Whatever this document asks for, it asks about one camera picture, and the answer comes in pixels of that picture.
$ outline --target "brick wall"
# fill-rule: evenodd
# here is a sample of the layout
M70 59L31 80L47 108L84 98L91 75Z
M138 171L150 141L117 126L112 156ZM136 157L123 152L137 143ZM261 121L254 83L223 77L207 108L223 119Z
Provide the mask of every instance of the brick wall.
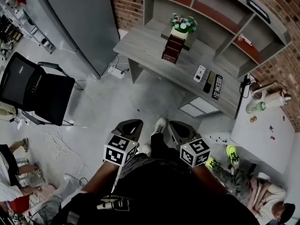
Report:
M300 131L300 0L260 0L286 26L292 44L276 57L257 68L253 75L262 84L283 83L292 95L292 101L283 110Z
M129 30L143 17L143 0L113 0L118 26Z
M292 94L292 101L283 110L300 132L300 0L260 0L287 27L292 44L272 60L256 69L253 75L265 85L283 83ZM143 0L113 0L118 25L129 30L143 16Z

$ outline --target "white table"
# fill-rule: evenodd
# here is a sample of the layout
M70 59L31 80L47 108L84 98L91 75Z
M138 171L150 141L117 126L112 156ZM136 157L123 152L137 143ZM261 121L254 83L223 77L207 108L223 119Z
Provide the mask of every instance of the white table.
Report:
M246 106L264 100L254 101L251 92L248 95L249 85L244 89L245 98L242 99L236 119L225 114L213 114L203 118L198 132L209 143L234 144L241 146L258 160L263 161L280 173L284 173L288 164L295 130L288 117L281 108L272 108L263 112L246 113ZM250 122L256 116L257 121Z
M244 97L247 97L248 91L249 85L245 87ZM291 155L295 134L288 117L280 107L252 114L246 113L248 104L263 101L265 95L266 91L262 93L261 100L254 101L250 92L248 98L242 99L230 139L278 172L283 173ZM254 116L257 117L257 121L251 123L250 119Z

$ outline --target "gray refrigerator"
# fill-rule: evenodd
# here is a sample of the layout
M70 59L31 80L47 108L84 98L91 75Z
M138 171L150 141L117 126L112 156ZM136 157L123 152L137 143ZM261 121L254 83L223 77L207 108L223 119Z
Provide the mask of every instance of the gray refrigerator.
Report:
M58 49L76 53L98 78L116 55L111 0L26 0L26 12Z

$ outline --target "sneaker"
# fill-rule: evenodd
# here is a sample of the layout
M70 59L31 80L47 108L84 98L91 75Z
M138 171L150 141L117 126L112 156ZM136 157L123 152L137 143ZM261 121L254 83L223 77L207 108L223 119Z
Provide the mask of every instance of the sneaker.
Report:
M37 166L36 171L40 178L43 178L43 172L41 168L41 164L39 162L34 163L35 166Z
M208 160L205 162L205 165L207 165L210 168L214 168L215 166L217 166L217 162L215 161L215 159L213 157L209 157Z
M151 146L149 144L145 144L142 146L142 153L145 153L148 157L151 155Z
M158 121L155 124L154 132L151 134L151 136L156 133L163 133L166 124L167 124L167 121L165 120L165 118L158 119Z
M236 153L235 146L228 145L225 150L226 155L230 158L230 162L235 168L236 166L240 166L239 156Z
M23 148L24 148L24 150L25 150L25 152L28 152L28 138L23 138L23 142L24 142L24 144L23 144Z

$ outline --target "water bottle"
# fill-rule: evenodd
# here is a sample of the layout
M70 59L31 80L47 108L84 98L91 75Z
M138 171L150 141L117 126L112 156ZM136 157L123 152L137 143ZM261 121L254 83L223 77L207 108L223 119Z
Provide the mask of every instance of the water bottle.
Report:
M260 102L255 105L247 105L246 107L247 113L262 112L264 110L266 110L266 104L264 102Z

